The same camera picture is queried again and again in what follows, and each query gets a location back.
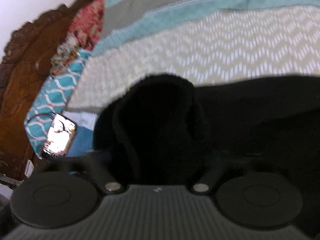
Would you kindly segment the crumpled floral cloth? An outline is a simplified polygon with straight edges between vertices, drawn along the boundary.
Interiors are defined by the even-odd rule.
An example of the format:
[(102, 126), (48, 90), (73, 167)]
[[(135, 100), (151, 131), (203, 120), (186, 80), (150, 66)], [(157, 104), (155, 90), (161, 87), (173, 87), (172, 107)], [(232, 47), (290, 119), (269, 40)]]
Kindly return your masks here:
[(57, 47), (56, 53), (50, 59), (52, 67), (49, 75), (56, 77), (67, 72), (70, 64), (77, 59), (80, 43), (74, 35), (68, 35), (65, 41)]

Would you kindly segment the patterned teal grey bedsheet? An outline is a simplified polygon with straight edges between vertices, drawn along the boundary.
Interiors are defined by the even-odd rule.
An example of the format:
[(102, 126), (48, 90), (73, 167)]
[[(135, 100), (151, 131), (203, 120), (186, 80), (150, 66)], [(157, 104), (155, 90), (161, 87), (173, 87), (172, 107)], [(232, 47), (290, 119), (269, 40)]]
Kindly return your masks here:
[(319, 78), (319, 0), (106, 0), (104, 10), (102, 38), (67, 106), (82, 117), (69, 157), (99, 152), (100, 113), (150, 75), (196, 86)]

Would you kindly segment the carved wooden headboard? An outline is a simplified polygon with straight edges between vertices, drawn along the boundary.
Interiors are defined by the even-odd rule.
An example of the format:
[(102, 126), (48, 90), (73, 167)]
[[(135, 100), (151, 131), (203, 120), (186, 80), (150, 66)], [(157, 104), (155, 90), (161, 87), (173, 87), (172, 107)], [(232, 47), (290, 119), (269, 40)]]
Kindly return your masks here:
[(1, 62), (1, 174), (21, 180), (34, 152), (24, 119), (49, 75), (51, 57), (78, 10), (93, 0), (76, 0), (41, 14), (14, 31)]

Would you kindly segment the black pants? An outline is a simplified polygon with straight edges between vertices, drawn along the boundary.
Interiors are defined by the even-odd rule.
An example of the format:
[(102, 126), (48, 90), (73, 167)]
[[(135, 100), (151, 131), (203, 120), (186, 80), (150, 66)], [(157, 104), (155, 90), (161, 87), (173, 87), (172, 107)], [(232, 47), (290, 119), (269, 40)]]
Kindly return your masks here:
[(305, 178), (319, 169), (319, 78), (196, 86), (150, 75), (100, 113), (93, 148), (128, 184), (194, 183), (215, 161), (248, 157)]

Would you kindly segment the teal white wavy pillow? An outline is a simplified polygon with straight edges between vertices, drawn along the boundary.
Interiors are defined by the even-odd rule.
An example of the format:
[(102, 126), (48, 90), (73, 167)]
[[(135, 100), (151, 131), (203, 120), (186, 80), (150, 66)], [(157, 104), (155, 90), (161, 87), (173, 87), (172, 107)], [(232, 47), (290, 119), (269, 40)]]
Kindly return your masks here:
[(62, 74), (48, 77), (26, 114), (24, 129), (38, 158), (54, 116), (64, 111), (90, 55), (90, 51), (80, 49), (78, 57)]

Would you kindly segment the red floral blanket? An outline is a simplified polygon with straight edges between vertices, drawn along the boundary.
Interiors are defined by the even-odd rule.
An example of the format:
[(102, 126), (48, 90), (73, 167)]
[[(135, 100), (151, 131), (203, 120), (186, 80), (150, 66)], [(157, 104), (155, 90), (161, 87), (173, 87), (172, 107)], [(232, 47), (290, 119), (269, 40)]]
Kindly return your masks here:
[(79, 47), (92, 50), (100, 40), (105, 0), (94, 0), (89, 5), (81, 8), (69, 26), (68, 35), (76, 37)]

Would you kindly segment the smartphone with lit screen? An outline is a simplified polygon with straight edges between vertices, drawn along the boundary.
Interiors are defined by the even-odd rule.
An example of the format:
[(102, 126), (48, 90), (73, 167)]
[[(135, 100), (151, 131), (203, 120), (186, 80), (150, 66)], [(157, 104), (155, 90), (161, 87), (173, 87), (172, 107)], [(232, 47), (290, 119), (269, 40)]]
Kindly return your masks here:
[(41, 157), (64, 157), (76, 134), (76, 123), (67, 117), (56, 114), (44, 141)]

